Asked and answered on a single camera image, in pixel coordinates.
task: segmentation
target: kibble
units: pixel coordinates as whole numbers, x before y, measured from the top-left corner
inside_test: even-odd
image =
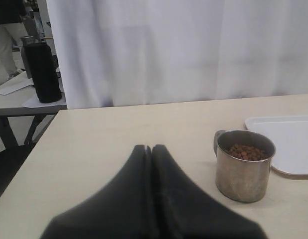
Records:
[[[235,158],[247,161],[259,161],[268,158],[268,155],[264,150],[260,150],[253,146],[246,146],[240,144],[234,144],[229,150],[226,150],[226,153]]]

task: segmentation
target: mug handle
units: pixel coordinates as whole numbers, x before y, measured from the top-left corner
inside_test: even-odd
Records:
[[[215,152],[216,156],[217,156],[217,139],[224,132],[226,132],[226,131],[225,130],[219,130],[214,135],[214,152]]]

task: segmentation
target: metal cup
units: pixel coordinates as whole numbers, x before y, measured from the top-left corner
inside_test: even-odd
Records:
[[[269,156],[260,161],[235,158],[225,150],[234,144],[254,146]],[[267,137],[247,130],[216,132],[214,151],[217,156],[216,186],[226,197],[239,202],[256,202],[266,193],[271,159],[276,148]]]

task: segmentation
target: white curtain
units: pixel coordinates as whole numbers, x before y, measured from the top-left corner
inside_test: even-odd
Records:
[[[47,0],[70,109],[308,93],[308,0]]]

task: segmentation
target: table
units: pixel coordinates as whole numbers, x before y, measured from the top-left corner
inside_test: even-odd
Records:
[[[39,238],[53,216],[110,181],[136,144],[165,144],[196,184],[269,238],[308,238],[308,180],[272,171],[266,196],[252,204],[214,183],[214,133],[279,115],[308,115],[308,95],[60,111],[0,198],[0,239]]]
[[[27,79],[26,72],[22,72],[20,75],[9,80],[6,86],[20,83],[25,79]],[[25,141],[29,142],[37,125],[44,119],[46,115],[55,115],[59,110],[67,109],[66,106],[32,109],[23,107],[22,104],[35,94],[35,89],[31,86],[28,86],[6,96],[0,95],[0,137],[6,148],[17,146],[16,139],[9,125],[8,117],[34,116],[32,125]]]

